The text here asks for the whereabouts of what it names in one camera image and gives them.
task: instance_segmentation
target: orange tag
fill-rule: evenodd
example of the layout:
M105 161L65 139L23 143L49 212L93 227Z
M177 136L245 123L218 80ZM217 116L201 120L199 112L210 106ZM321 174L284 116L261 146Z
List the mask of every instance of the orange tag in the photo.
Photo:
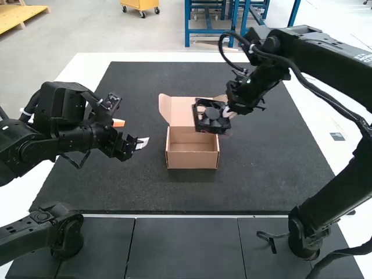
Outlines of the orange tag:
M124 127L124 125L126 124L125 120L122 119L113 118L112 120L114 120L114 123L112 124L112 127L114 128Z

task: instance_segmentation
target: black fan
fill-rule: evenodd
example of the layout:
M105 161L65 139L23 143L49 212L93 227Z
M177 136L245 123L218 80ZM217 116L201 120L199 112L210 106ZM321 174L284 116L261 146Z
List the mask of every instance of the black fan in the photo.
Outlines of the black fan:
M192 113L197 132L224 134L231 128L230 120L222 117L226 103L200 98L195 98L195 101L192 105ZM204 110L199 111L198 107L203 107Z

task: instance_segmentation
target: black mat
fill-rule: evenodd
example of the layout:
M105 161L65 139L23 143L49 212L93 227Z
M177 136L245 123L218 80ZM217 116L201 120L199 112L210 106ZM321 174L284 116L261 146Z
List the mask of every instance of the black mat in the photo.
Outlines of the black mat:
M287 224L286 218L85 218L77 256L61 263L48 249L36 251L15 260L6 279L305 279L311 264L295 257L286 239L275 240L274 255L256 236L257 230L285 233ZM332 229L320 259L348 247L338 226ZM318 278L363 276L355 259L345 257Z
M126 279L245 279L236 219L137 219Z
M283 84L267 94L264 112L232 120L217 170L166 168L158 94L220 95L232 78L225 63L111 63L96 93L123 96L115 117L126 120L125 133L150 136L148 146L123 163L93 151L82 170L58 159L31 208L64 201L85 213L289 212L333 173Z

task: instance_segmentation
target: open cardboard box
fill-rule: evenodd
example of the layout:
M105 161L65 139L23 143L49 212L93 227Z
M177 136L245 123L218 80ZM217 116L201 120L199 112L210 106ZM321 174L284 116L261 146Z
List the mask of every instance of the open cardboard box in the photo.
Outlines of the open cardboard box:
M216 169L219 164L219 138L195 131L192 105L196 97L170 97L159 94L159 112L169 123L166 141L168 169Z

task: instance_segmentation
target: gray floor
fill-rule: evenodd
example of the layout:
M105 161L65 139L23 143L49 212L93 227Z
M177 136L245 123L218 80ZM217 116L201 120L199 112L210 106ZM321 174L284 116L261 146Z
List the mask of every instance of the gray floor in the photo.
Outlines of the gray floor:
M328 0L328 4L334 6L333 1ZM198 44L184 48L184 0L160 0L160 15L150 10L146 19L141 19L138 12L132 9L128 9L127 14L124 14L119 0L26 2L29 5L49 5L52 13L30 19L26 22L25 30L10 30L0 35L0 104L10 117L18 117L19 108L27 103L33 92L39 89L44 81L54 80L78 52L217 50ZM292 5L293 0L271 0L267 25L284 27ZM317 0L302 1L296 22L328 28L328 16L319 21L315 15L321 12L324 11ZM370 14L363 11L363 14L365 17L360 20L366 25L370 23L372 11ZM354 14L353 16L353 22L361 18ZM205 25L202 17L197 22L190 22L193 26ZM228 25L227 21L213 20L214 28ZM252 26L253 21L250 20L248 25ZM339 40L349 39L344 38L345 34L340 34ZM354 39L351 42L353 45L369 45L362 44L360 36Z

